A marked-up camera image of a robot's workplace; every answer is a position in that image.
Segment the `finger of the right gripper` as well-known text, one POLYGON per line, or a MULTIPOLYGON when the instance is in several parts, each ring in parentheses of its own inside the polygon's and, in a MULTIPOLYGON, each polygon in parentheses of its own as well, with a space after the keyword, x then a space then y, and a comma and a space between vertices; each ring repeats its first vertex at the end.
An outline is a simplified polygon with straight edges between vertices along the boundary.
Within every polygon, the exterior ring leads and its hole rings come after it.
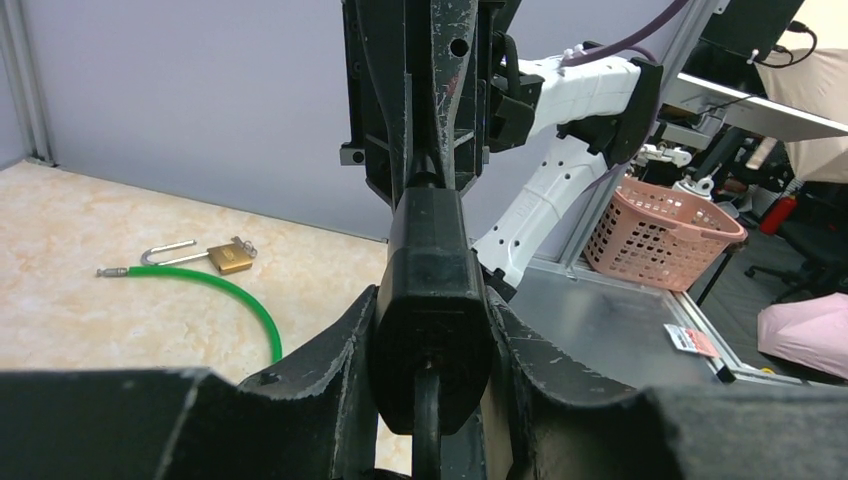
POLYGON ((409 187, 466 192, 488 156, 491 1, 344 1, 342 162, 396 208, 409 187))

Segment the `black padlock with keys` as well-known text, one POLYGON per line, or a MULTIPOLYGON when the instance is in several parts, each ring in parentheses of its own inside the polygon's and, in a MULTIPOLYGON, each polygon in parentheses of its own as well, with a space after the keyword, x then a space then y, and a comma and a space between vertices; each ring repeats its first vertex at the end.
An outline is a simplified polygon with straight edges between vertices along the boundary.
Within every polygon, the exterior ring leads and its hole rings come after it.
POLYGON ((377 294, 369 373, 389 429, 412 438, 412 476, 441 476, 441 439, 477 408, 493 349, 486 288, 460 194, 428 155, 402 184, 377 294))

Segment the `brass padlock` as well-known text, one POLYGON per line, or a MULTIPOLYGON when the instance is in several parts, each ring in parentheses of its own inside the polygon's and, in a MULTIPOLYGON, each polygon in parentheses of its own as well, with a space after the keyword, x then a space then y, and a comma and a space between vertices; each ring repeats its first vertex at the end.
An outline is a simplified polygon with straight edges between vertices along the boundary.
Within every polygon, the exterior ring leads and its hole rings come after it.
POLYGON ((154 259, 154 256, 161 253, 195 246, 196 244, 196 240, 190 239, 152 247, 142 253, 140 263, 143 266, 177 266, 206 259, 220 275, 230 275, 250 269, 258 255, 258 250, 252 242, 234 236, 229 243, 210 247, 202 252, 164 261, 154 259))

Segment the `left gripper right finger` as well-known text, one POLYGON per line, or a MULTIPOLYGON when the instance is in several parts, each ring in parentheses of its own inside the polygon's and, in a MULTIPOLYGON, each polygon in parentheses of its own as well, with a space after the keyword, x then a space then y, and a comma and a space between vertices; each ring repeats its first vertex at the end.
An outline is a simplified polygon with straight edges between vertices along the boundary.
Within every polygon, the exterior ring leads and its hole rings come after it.
POLYGON ((633 389, 574 360, 487 293, 491 479, 843 479, 847 392, 712 384, 633 389))

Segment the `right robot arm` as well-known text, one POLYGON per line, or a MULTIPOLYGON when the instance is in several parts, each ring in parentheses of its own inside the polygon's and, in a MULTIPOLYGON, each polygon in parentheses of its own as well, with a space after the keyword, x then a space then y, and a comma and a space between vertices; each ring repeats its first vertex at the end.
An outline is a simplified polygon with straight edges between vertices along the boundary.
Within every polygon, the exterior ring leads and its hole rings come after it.
POLYGON ((351 138, 392 210, 383 298, 514 294, 531 257, 592 183, 630 160, 653 122, 662 67, 586 44, 519 57, 515 1, 346 1, 351 138), (476 241, 462 197, 492 153, 555 127, 547 156, 476 241))

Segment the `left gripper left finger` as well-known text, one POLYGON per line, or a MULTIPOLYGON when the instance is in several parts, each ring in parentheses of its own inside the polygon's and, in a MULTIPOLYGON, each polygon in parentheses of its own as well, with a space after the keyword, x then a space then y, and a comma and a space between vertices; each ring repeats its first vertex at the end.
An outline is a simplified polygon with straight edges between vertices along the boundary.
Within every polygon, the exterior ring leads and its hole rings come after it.
POLYGON ((5 479, 363 479, 377 412, 367 287, 332 325, 238 384, 207 368, 8 371, 5 479))

